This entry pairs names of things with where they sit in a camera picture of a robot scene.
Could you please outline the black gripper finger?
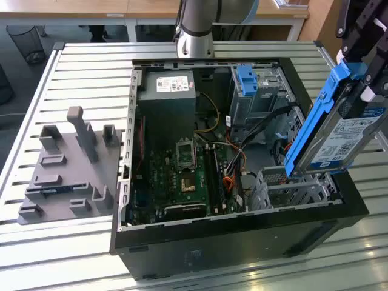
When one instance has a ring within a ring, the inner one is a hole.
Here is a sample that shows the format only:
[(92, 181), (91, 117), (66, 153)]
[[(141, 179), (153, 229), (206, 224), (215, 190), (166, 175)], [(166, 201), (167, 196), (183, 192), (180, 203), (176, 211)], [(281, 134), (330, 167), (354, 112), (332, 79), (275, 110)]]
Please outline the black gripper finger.
[(387, 30), (377, 42), (364, 81), (374, 94), (387, 97)]
[(337, 63), (360, 62), (383, 34), (383, 1), (342, 1), (336, 25), (336, 37), (342, 40)]

